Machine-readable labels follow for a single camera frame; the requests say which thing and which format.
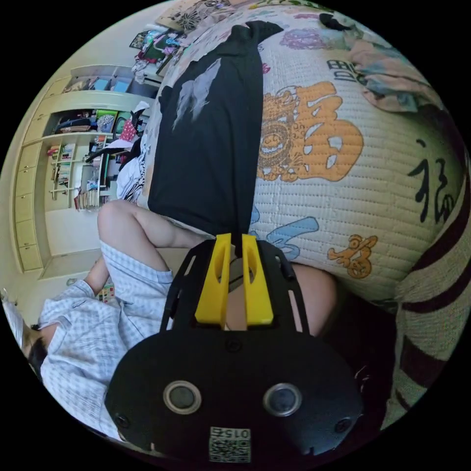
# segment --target desk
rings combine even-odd
[[[168,58],[166,64],[161,69],[160,66],[157,67],[156,64],[147,64],[146,68],[142,70],[144,73],[144,83],[159,88],[165,77],[169,63],[170,58]]]

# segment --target cabinet door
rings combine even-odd
[[[45,98],[38,106],[35,116],[46,116],[69,109],[110,109],[116,111],[129,111],[136,108],[140,101],[145,101],[150,106],[154,100],[149,97],[141,97],[132,93],[100,92],[98,90],[84,90],[81,92],[62,93]],[[149,116],[150,109],[143,114]]]
[[[35,171],[36,168],[33,167],[18,172],[16,177],[16,196],[23,196],[33,192]]]
[[[19,222],[16,225],[16,240],[18,241],[18,247],[36,244],[36,232],[32,219]]]
[[[18,166],[18,170],[26,170],[27,168],[35,167],[38,161],[40,149],[40,142],[24,147],[23,151],[21,152],[20,165]]]
[[[65,78],[60,78],[59,80],[56,80],[50,87],[49,90],[46,92],[44,98],[49,98],[53,95],[60,95],[64,88],[68,85],[70,82],[71,78],[70,77],[65,77]]]
[[[29,245],[28,247],[20,247],[20,259],[23,265],[23,270],[35,270],[42,268],[41,258],[37,245]]]
[[[23,143],[27,144],[29,142],[41,139],[41,137],[44,135],[44,130],[46,129],[49,118],[49,115],[42,115],[39,118],[31,120]]]
[[[17,196],[15,199],[15,222],[33,218],[33,195]]]

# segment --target label sticker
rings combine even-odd
[[[250,463],[250,430],[248,428],[211,427],[209,460],[216,463]]]

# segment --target yellow plastic bracket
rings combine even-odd
[[[242,235],[242,266],[247,327],[270,325],[273,322],[273,310],[257,247],[257,239],[253,235]]]
[[[221,329],[226,325],[230,260],[231,235],[216,236],[205,284],[195,313],[196,320],[201,324],[219,324]]]

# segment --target black fisheye border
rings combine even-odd
[[[116,5],[99,2],[78,6],[43,2],[9,5],[10,13],[4,17],[2,33],[5,98],[2,144],[6,147],[3,155],[7,154],[30,103],[77,49],[112,24],[156,3],[144,0]],[[323,0],[320,3],[351,16],[399,49],[439,93],[467,148],[471,149],[471,103],[467,89],[470,86],[467,72],[470,26],[457,3],[441,3],[440,6],[423,3],[428,9],[401,1]],[[9,24],[13,31],[10,33],[6,29]],[[130,38],[137,32],[132,31]],[[13,100],[8,102],[6,98],[11,92]],[[3,204],[2,211],[6,211],[10,202]],[[4,242],[0,250],[11,250],[9,241]],[[5,316],[1,317],[3,398],[0,411],[3,420],[0,424],[4,430],[4,460],[10,458],[24,468],[44,464],[52,469],[70,466],[184,469],[172,468],[165,462],[161,468],[139,462],[72,419],[36,378],[17,347]],[[466,386],[467,372],[471,370],[470,330],[468,322],[440,378],[403,419],[389,427],[379,439],[322,469],[408,469],[437,466],[442,462],[454,468],[460,458],[466,462],[469,444],[465,439],[471,428],[470,395]]]

